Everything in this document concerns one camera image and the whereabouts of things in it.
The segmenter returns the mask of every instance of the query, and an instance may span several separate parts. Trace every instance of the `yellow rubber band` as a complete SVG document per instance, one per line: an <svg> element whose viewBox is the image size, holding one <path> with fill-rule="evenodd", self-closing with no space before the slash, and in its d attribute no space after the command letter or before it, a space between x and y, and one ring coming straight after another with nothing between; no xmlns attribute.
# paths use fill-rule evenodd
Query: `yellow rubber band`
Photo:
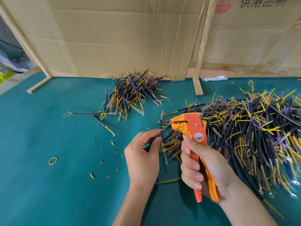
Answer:
<svg viewBox="0 0 301 226"><path fill-rule="evenodd" d="M53 157L49 160L49 165L53 165L55 164L56 162L58 161L58 158L57 157Z"/></svg>

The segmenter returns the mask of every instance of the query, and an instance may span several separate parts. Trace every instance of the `round sticker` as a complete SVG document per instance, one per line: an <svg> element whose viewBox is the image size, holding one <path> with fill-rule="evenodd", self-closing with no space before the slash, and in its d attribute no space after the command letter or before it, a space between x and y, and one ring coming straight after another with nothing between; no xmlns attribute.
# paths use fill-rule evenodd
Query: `round sticker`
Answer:
<svg viewBox="0 0 301 226"><path fill-rule="evenodd" d="M232 6L233 0L218 0L216 6L216 12L223 14L227 12Z"/></svg>
<svg viewBox="0 0 301 226"><path fill-rule="evenodd" d="M203 134L197 132L194 134L194 140L197 141L197 142L202 142L204 139L204 136Z"/></svg>

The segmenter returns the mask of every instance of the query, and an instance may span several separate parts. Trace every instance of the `green table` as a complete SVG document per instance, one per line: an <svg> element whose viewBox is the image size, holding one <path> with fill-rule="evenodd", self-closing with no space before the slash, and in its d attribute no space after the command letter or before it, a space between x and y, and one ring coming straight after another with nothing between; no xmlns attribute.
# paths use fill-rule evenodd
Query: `green table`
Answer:
<svg viewBox="0 0 301 226"><path fill-rule="evenodd" d="M162 83L162 94L172 100L157 107L144 106L145 117L132 110L127 122L117 117L104 121L116 134L97 126L92 116L72 115L66 110L100 111L104 88L114 87L111 79L55 78L33 94L26 89L44 78L38 73L0 95L0 219L3 226L111 225L129 186L124 148L146 127L158 128L162 110L171 111L195 101L191 79ZM202 82L209 101L214 92L224 98L243 98L239 87L249 89L249 79ZM298 89L296 78L253 78L257 92L276 87L276 93ZM58 162L49 165L52 157ZM95 179L89 176L93 171ZM179 163L160 164L159 181L178 178ZM300 202L282 190L268 201L285 217L279 225L299 225ZM183 182L156 185L143 216L143 225L230 225L222 209L204 198L194 199Z"/></svg>

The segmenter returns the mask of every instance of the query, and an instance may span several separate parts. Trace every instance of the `wire stripper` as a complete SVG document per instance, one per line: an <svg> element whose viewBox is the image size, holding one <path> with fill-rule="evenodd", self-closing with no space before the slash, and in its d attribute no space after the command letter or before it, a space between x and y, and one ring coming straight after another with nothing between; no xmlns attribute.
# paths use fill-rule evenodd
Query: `wire stripper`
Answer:
<svg viewBox="0 0 301 226"><path fill-rule="evenodd" d="M175 131L179 131L183 133L184 135L188 135L192 140L197 142L198 144L201 144L203 146L206 146L207 144L207 136L206 136L206 125L207 121L201 120L201 114L200 113L184 113L180 116L174 117L171 119L171 127ZM194 152L190 152L190 157L200 163L199 156L195 154ZM216 184L214 177L210 174L205 162L203 159L201 159L201 162L204 165L207 177L208 177L208 187L209 192L211 195L211 198L213 201L218 202L219 197L216 190ZM202 201L202 194L201 190L194 190L195 198L198 203Z"/></svg>

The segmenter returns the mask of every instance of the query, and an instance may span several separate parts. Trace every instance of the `cardboard sheet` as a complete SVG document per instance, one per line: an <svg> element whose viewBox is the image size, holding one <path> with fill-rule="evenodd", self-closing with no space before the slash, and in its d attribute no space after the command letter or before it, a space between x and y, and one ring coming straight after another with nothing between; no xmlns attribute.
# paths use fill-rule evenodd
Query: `cardboard sheet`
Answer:
<svg viewBox="0 0 301 226"><path fill-rule="evenodd" d="M2 0L53 76L185 78L204 0Z"/></svg>
<svg viewBox="0 0 301 226"><path fill-rule="evenodd" d="M202 69L301 76L301 0L218 0Z"/></svg>

